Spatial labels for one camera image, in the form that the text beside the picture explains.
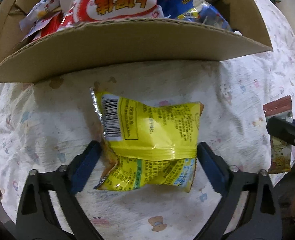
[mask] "yellow snack bag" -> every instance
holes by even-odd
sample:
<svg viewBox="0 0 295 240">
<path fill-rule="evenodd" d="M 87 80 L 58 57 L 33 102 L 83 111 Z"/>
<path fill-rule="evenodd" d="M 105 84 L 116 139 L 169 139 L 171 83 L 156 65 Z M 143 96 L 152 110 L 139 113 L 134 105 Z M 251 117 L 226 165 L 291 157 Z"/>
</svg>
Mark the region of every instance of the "yellow snack bag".
<svg viewBox="0 0 295 240">
<path fill-rule="evenodd" d="M 95 188 L 127 191 L 166 184 L 190 190 L 201 103 L 152 107 L 106 92 L 92 91 L 92 96 L 109 163 Z"/>
</svg>

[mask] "red and white snack bag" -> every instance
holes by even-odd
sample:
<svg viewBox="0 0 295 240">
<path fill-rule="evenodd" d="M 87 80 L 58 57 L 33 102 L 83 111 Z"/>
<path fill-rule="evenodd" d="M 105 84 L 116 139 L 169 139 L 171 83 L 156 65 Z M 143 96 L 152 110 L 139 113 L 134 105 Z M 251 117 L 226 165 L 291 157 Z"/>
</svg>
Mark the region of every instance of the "red and white snack bag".
<svg viewBox="0 0 295 240">
<path fill-rule="evenodd" d="M 156 3 L 157 0 L 75 0 L 60 29 L 80 22 L 125 17 L 164 17 L 161 7 Z"/>
<path fill-rule="evenodd" d="M 32 36 L 33 34 L 35 34 L 37 31 L 43 29 L 44 27 L 46 27 L 49 22 L 52 20 L 53 17 L 58 16 L 60 14 L 60 12 L 57 13 L 53 13 L 47 17 L 45 17 L 44 19 L 38 20 L 34 26 L 30 29 L 29 33 L 21 40 L 20 43 L 22 43 L 26 38 Z"/>
<path fill-rule="evenodd" d="M 41 30 L 39 30 L 39 32 L 37 33 L 37 35 L 34 37 L 34 39 L 32 41 L 36 41 L 46 35 L 49 35 L 51 33 L 54 33 L 58 30 L 61 22 L 63 19 L 63 13 L 60 12 L 58 14 L 55 14 L 51 20 L 49 21 L 49 23 L 42 28 Z"/>
<path fill-rule="evenodd" d="M 277 116 L 287 122 L 293 122 L 291 96 L 286 96 L 263 105 L 266 121 L 272 116 Z M 271 167 L 270 174 L 282 173 L 291 170 L 291 150 L 292 146 L 274 136 L 270 136 L 271 141 Z"/>
<path fill-rule="evenodd" d="M 20 28 L 23 32 L 33 27 L 34 23 L 42 19 L 49 12 L 60 6 L 60 0 L 42 0 L 38 2 L 29 14 L 20 21 Z"/>
</svg>

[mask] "winnie the pooh wrapper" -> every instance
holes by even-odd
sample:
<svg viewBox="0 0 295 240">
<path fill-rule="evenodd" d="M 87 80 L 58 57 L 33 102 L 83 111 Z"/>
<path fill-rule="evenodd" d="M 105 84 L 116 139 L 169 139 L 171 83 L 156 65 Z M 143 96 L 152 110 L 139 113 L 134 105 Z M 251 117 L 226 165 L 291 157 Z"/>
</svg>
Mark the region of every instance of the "winnie the pooh wrapper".
<svg viewBox="0 0 295 240">
<path fill-rule="evenodd" d="M 128 191 L 165 184 L 189 192 L 196 167 L 200 102 L 151 107 L 91 90 L 103 127 L 106 169 L 94 187 Z"/>
<path fill-rule="evenodd" d="M 42 19 L 59 6 L 60 0 L 41 0 L 32 8 L 27 16 L 19 22 L 21 30 L 27 32 L 34 26 L 37 20 Z"/>
<path fill-rule="evenodd" d="M 266 121 L 272 116 L 293 122 L 291 96 L 280 98 L 276 101 L 263 105 Z M 282 173 L 291 170 L 291 149 L 287 142 L 274 136 L 270 136 L 271 141 L 271 167 L 270 174 Z"/>
</svg>

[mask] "chinese characters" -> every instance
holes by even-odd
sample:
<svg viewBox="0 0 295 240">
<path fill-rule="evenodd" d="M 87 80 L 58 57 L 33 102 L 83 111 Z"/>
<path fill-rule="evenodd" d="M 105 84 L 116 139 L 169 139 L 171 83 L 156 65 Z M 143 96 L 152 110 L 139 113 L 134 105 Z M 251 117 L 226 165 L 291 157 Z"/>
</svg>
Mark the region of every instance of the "chinese characters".
<svg viewBox="0 0 295 240">
<path fill-rule="evenodd" d="M 140 4 L 140 8 L 145 8 L 147 0 L 94 0 L 97 5 L 96 12 L 99 15 L 105 15 L 115 10 L 124 8 L 134 8 L 136 4 Z"/>
</svg>

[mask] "teddy bear print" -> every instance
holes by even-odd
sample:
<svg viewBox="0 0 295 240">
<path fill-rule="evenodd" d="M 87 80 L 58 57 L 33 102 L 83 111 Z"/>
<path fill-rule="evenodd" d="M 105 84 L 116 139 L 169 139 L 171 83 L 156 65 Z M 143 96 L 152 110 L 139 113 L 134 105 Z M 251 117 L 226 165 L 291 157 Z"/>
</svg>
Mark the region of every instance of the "teddy bear print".
<svg viewBox="0 0 295 240">
<path fill-rule="evenodd" d="M 246 88 L 245 88 L 244 85 L 242 85 L 242 81 L 241 80 L 239 80 L 239 83 L 240 83 L 240 88 L 242 90 L 242 94 L 244 94 L 246 92 Z"/>
<path fill-rule="evenodd" d="M 94 226 L 103 227 L 103 228 L 109 228 L 111 226 L 110 222 L 107 219 L 102 219 L 101 217 L 93 217 L 91 219 L 91 223 Z"/>
<path fill-rule="evenodd" d="M 254 86 L 256 88 L 259 88 L 260 87 L 260 83 L 257 81 L 257 79 L 254 79 Z"/>
<path fill-rule="evenodd" d="M 222 93 L 223 98 L 228 102 L 228 104 L 232 105 L 232 89 L 230 85 L 224 84 L 220 86 L 220 91 Z"/>
<path fill-rule="evenodd" d="M 155 232 L 163 231 L 167 227 L 167 224 L 163 224 L 162 216 L 152 217 L 148 219 L 147 221 L 153 227 L 152 231 L 155 231 Z"/>
</svg>

